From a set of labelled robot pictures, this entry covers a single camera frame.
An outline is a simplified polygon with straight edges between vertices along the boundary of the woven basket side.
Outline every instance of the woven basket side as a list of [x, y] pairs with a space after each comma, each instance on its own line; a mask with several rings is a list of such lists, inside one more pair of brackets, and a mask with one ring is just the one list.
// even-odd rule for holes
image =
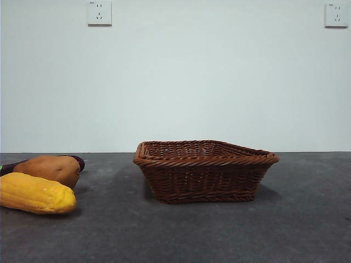
[[254, 199], [257, 186], [270, 166], [142, 168], [142, 171], [156, 198], [163, 203], [244, 202]]

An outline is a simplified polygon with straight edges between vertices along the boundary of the sweet potato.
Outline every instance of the sweet potato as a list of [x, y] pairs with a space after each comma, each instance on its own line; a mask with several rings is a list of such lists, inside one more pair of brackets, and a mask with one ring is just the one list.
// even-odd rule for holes
[[13, 172], [57, 181], [73, 188], [80, 173], [80, 165], [70, 156], [41, 155], [15, 166]]

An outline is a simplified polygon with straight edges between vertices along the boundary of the outlet faceplate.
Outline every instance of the outlet faceplate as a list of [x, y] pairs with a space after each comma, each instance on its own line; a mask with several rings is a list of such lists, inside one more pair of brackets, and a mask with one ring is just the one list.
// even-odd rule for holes
[[325, 27], [348, 27], [349, 13], [348, 3], [325, 4]]
[[112, 25], [112, 2], [90, 1], [87, 7], [88, 25]]

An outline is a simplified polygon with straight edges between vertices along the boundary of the brown wicker basket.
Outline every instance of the brown wicker basket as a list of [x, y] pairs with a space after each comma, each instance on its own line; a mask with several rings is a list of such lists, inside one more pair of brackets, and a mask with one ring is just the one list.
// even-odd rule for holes
[[162, 203], [245, 202], [276, 154], [221, 141], [144, 141], [134, 155]]

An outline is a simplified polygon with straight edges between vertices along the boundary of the wall socket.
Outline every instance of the wall socket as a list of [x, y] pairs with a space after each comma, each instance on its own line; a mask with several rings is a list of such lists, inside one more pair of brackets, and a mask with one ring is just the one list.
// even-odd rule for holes
[[87, 17], [89, 26], [112, 26], [112, 2], [90, 1]]
[[325, 27], [348, 27], [349, 13], [349, 3], [325, 4]]

